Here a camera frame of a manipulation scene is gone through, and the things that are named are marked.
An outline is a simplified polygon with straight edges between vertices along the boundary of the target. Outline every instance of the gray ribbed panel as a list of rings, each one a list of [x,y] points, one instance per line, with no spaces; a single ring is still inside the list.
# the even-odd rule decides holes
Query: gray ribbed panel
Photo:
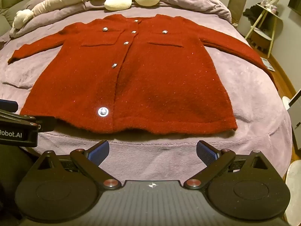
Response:
[[[207,203],[196,190],[187,190],[178,181],[128,181],[116,191],[106,191],[87,214],[72,221],[51,226],[234,226],[250,225],[229,219]],[[21,226],[46,224],[25,220]],[[281,220],[256,226],[287,225]]]

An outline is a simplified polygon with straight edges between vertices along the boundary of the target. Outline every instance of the screw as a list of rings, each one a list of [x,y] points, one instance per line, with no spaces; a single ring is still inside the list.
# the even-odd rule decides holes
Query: screw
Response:
[[[116,179],[107,179],[103,182],[103,185],[106,187],[116,187],[118,185],[118,181]]]
[[[201,181],[198,179],[188,179],[186,184],[190,187],[198,187],[201,185]]]

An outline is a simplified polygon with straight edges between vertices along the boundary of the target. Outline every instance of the red knit fabric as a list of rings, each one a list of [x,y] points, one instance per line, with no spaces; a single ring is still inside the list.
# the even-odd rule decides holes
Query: red knit fabric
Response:
[[[55,116],[97,133],[131,128],[156,134],[236,130],[229,96],[204,46],[241,57],[273,80],[245,43],[188,19],[164,15],[116,14],[75,23],[23,45],[8,63],[61,45],[21,114]],[[109,110],[107,116],[98,114],[101,107]]]

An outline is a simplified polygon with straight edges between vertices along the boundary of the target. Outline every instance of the chest pocket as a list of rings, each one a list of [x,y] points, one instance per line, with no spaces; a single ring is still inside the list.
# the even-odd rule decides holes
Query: chest pocket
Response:
[[[145,37],[145,39],[149,44],[184,47],[181,36],[181,34],[149,34]]]
[[[83,47],[95,47],[101,45],[114,45],[122,31],[102,31],[86,34],[86,38],[82,41]]]

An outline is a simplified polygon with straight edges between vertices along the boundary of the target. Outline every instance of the purple plush bedspread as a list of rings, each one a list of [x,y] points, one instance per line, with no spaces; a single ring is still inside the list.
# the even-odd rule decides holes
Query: purple plush bedspread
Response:
[[[117,12],[89,10],[37,28],[7,43],[0,50],[0,98],[17,101],[20,111],[36,79],[57,55],[60,47],[8,66],[7,60],[15,49],[56,33],[74,22],[88,23],[114,13],[125,17],[152,17],[156,14],[182,16],[246,43],[227,20],[216,14],[174,7],[132,7]],[[215,48],[207,50],[229,94],[238,124],[236,132],[205,137],[178,134],[158,136],[143,131],[99,135],[59,124],[54,132],[40,133],[38,147],[29,151],[41,154],[46,150],[54,150],[59,155],[68,154],[73,149],[88,149],[99,140],[107,139],[110,142],[110,154],[100,167],[120,181],[179,179],[183,182],[205,167],[195,152],[196,143],[202,139],[217,149],[228,148],[237,154],[248,154],[253,149],[261,150],[283,176],[290,164],[292,152],[291,124],[272,81],[261,69],[241,58]]]

